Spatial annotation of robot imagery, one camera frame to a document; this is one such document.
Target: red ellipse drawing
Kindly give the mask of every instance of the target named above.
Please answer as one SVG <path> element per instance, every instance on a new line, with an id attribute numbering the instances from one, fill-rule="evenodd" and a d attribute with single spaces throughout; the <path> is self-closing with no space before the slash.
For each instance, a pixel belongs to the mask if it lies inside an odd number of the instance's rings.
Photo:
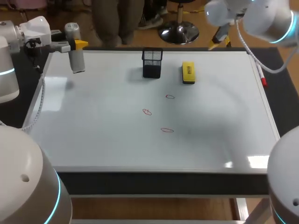
<path id="1" fill-rule="evenodd" d="M 143 111 L 143 113 L 145 113 L 146 115 L 151 115 L 151 112 L 148 110 L 148 109 L 143 109 L 142 110 Z"/>
<path id="2" fill-rule="evenodd" d="M 166 128 L 166 127 L 162 127 L 161 128 L 161 131 L 162 132 L 174 132 L 173 130 L 169 129 L 169 128 Z"/>
<path id="3" fill-rule="evenodd" d="M 173 95 L 166 95 L 165 97 L 168 98 L 168 99 L 174 99 L 175 98 Z"/>

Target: whiteboard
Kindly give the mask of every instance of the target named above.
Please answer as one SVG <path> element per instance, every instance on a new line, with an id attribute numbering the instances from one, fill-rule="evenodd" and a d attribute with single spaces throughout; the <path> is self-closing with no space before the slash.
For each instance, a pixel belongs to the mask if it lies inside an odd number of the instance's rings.
<path id="1" fill-rule="evenodd" d="M 58 172 L 266 172 L 279 134 L 249 55 L 163 52 L 160 79 L 142 77 L 141 56 L 85 51 L 77 74 L 67 54 L 49 56 L 29 134 Z M 195 84 L 182 83 L 183 61 Z"/>

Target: white cable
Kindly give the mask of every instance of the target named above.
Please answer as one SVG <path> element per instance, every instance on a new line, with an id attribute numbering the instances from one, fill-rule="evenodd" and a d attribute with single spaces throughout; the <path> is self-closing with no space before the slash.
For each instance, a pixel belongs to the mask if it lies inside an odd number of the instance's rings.
<path id="1" fill-rule="evenodd" d="M 284 65 L 280 68 L 280 69 L 277 69 L 277 70 L 272 70 L 272 69 L 269 69 L 267 66 L 265 66 L 263 63 L 261 63 L 256 57 L 255 55 L 252 53 L 252 51 L 249 49 L 249 47 L 247 46 L 246 42 L 243 40 L 242 38 L 242 35 L 241 35 L 241 32 L 240 32 L 240 29 L 239 29 L 239 22 L 237 20 L 235 20 L 236 24 L 237 24 L 237 30 L 238 30 L 238 35 L 239 35 L 239 38 L 240 38 L 240 41 L 241 43 L 243 44 L 244 48 L 247 50 L 247 52 L 253 57 L 253 59 L 256 61 L 256 63 L 258 63 L 263 69 L 265 69 L 267 72 L 269 73 L 272 73 L 272 74 L 277 74 L 277 73 L 280 73 L 282 72 L 283 70 L 286 69 L 288 63 L 290 62 L 291 58 L 293 57 L 293 55 L 298 51 L 298 43 L 299 43 L 299 39 L 298 39 L 298 33 L 299 33 L 299 29 L 298 27 L 296 26 L 296 41 L 297 41 L 297 47 L 290 53 L 289 57 L 287 58 L 287 60 L 285 61 Z"/>
<path id="2" fill-rule="evenodd" d="M 39 104 L 39 108 L 38 108 L 38 111 L 36 113 L 36 117 L 34 118 L 34 120 L 32 121 L 32 123 L 26 127 L 23 127 L 23 128 L 20 128 L 20 130 L 22 131 L 26 131 L 28 129 L 30 129 L 38 120 L 39 118 L 39 115 L 41 114 L 42 112 L 42 108 L 43 108 L 43 99 L 44 99 L 44 96 L 45 96 L 45 90 L 46 90 L 46 82 L 45 82 L 45 77 L 43 74 L 41 74 L 41 80 L 42 80 L 42 97 L 41 97 L 41 102 Z M 6 124 L 4 124 L 1 120 L 0 120 L 0 125 L 2 126 L 7 126 Z"/>

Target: whiteboard eraser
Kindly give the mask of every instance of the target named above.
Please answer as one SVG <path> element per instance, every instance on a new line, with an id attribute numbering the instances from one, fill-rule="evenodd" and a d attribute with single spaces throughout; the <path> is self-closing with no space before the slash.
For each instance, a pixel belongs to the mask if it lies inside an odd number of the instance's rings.
<path id="1" fill-rule="evenodd" d="M 195 83 L 194 62 L 183 62 L 182 73 L 183 73 L 183 83 L 184 84 L 194 84 Z"/>

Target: chair base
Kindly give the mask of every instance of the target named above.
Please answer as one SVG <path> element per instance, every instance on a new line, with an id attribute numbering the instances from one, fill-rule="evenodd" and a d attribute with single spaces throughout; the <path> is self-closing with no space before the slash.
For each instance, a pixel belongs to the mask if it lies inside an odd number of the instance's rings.
<path id="1" fill-rule="evenodd" d="M 180 24 L 170 21 L 158 29 L 162 40 L 173 44 L 187 44 L 195 41 L 199 36 L 199 30 L 190 22 L 183 21 Z"/>

